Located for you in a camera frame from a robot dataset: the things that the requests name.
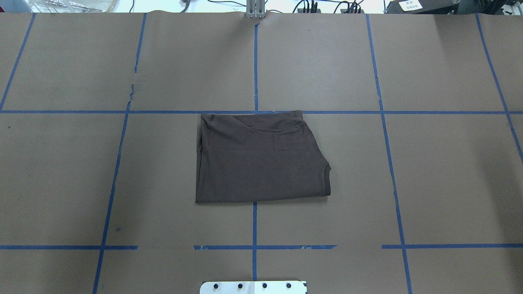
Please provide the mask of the dark brown t-shirt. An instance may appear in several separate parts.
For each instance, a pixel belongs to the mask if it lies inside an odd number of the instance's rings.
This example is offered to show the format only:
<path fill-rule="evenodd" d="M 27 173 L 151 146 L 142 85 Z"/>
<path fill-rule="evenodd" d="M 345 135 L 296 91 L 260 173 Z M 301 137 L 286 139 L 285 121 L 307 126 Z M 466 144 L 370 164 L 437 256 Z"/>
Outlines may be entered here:
<path fill-rule="evenodd" d="M 331 167 L 299 110 L 200 116 L 196 203 L 327 197 Z"/>

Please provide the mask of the orange black power strip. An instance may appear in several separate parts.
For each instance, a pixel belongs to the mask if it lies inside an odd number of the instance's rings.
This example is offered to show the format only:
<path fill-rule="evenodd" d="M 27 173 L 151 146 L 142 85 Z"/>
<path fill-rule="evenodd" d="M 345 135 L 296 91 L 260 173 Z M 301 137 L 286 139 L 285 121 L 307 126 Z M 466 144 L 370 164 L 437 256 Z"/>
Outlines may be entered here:
<path fill-rule="evenodd" d="M 362 14 L 362 0 L 299 0 L 293 13 Z"/>

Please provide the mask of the clear plastic bag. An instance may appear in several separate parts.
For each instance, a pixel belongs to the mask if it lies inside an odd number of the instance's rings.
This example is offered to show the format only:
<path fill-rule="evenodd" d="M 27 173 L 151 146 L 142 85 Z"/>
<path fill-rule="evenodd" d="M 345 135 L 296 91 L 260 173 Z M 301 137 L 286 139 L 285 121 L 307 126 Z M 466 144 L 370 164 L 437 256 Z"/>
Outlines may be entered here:
<path fill-rule="evenodd" d="M 33 12 L 106 13 L 114 11 L 117 0 L 26 0 Z"/>

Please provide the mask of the aluminium frame post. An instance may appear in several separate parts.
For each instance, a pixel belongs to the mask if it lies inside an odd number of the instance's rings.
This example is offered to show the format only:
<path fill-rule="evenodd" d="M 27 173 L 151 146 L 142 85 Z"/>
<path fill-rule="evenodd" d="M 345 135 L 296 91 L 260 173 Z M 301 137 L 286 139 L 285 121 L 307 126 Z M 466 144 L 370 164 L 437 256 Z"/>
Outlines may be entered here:
<path fill-rule="evenodd" d="M 262 19 L 266 16 L 265 0 L 247 0 L 246 1 L 246 18 Z"/>

